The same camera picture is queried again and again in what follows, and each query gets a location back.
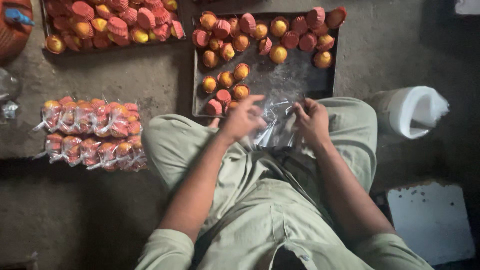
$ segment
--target metal tray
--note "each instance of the metal tray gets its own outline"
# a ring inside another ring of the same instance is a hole
[[[53,35],[53,34],[60,34],[58,33],[58,31],[53,27],[53,21],[50,20],[50,17],[48,16],[48,13],[47,13],[47,9],[45,7],[45,4],[46,4],[46,1],[47,0],[40,0],[40,9],[42,11],[42,24],[43,24],[43,32],[45,34],[45,38],[47,38],[48,36],[50,35]],[[183,21],[181,20],[181,4],[178,3],[178,8],[177,8],[177,16],[180,20],[180,23],[181,23],[181,27],[183,28],[183,31],[185,32],[185,26],[183,25]],[[160,42],[160,41],[157,41],[157,42],[147,42],[147,43],[134,43],[132,42],[130,45],[127,45],[127,46],[117,46],[117,45],[114,45],[112,47],[108,47],[108,48],[102,48],[102,49],[98,49],[98,48],[92,48],[92,49],[86,49],[86,50],[80,50],[80,51],[73,51],[71,49],[68,49],[65,50],[63,53],[61,54],[54,54],[54,53],[51,53],[49,52],[47,49],[43,48],[43,51],[50,54],[50,55],[60,55],[60,56],[66,56],[66,55],[78,55],[78,54],[91,54],[91,53],[98,53],[98,52],[105,52],[105,51],[113,51],[113,50],[119,50],[119,49],[127,49],[127,48],[136,48],[136,47],[144,47],[144,46],[158,46],[158,45],[162,45],[162,44],[171,44],[171,43],[177,43],[177,42],[181,42],[181,41],[185,41],[187,40],[186,38],[186,34],[178,39],[178,38],[175,38],[175,37],[171,37],[169,39],[167,39],[166,41],[164,42]]]
[[[289,22],[298,16],[305,16],[307,12],[269,12],[253,13],[256,20],[264,21],[268,27],[273,19],[278,16],[285,17]],[[241,18],[243,14],[220,14],[222,18]],[[193,18],[193,25],[196,27],[200,17]],[[249,86],[251,94],[268,94],[272,90],[301,90],[306,97],[312,99],[329,98],[333,96],[336,70],[336,52],[338,47],[339,29],[331,29],[329,35],[335,38],[334,47],[329,50],[333,56],[332,65],[327,69],[319,69],[313,64],[313,57],[317,53],[304,52],[300,49],[289,49],[287,59],[283,64],[277,65],[270,60],[268,55],[258,54],[258,44],[255,38],[250,37],[250,47],[244,52],[235,51],[235,57],[230,61],[220,58],[218,66],[207,68],[202,60],[203,53],[208,48],[196,48],[194,58],[194,86],[193,86],[193,107],[192,114],[195,117],[212,117],[204,111],[205,104],[215,97],[218,89],[212,94],[207,94],[202,89],[202,81],[206,76],[217,78],[220,72],[233,72],[240,63],[250,66],[250,74],[243,81],[238,82]],[[279,44],[280,39],[272,36],[272,46]],[[231,42],[228,37],[224,43]]]

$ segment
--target white container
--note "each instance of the white container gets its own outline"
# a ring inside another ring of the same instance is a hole
[[[425,136],[449,112],[446,99],[426,86],[378,92],[365,102],[377,112],[380,131],[407,139]]]

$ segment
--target clear plastic wrap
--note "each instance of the clear plastic wrap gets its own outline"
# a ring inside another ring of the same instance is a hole
[[[251,143],[262,147],[299,147],[301,138],[296,135],[292,106],[302,103],[304,98],[301,90],[273,89],[263,102],[262,117],[267,127],[251,135]]]

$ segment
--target concrete floor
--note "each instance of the concrete floor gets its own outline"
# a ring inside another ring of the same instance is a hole
[[[372,191],[433,175],[460,182],[466,193],[474,194],[480,148],[479,24],[452,19],[444,2],[226,0],[196,6],[183,0],[182,19],[190,34],[189,18],[200,10],[289,12],[345,6],[336,96],[365,98],[377,91],[427,85],[451,104],[451,112],[425,138],[379,141]],[[7,68],[24,81],[24,91],[22,116],[12,125],[16,133],[0,128],[4,158],[41,150],[37,137],[44,135],[29,132],[38,121],[31,114],[38,115],[39,104],[65,91],[78,97],[103,92],[122,100],[136,98],[146,120],[163,113],[191,115],[190,42],[54,62],[43,58],[41,44],[43,33],[34,32],[27,50]],[[37,251],[41,269],[130,269],[167,200],[161,181],[149,172],[87,172],[46,160],[7,160],[0,168],[0,264]]]

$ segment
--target person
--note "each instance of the person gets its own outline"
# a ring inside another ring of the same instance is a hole
[[[252,95],[224,126],[178,115],[143,135],[151,170],[174,193],[137,269],[376,269],[431,267],[370,199],[375,111],[354,98],[293,106],[309,151],[247,150],[265,127]]]

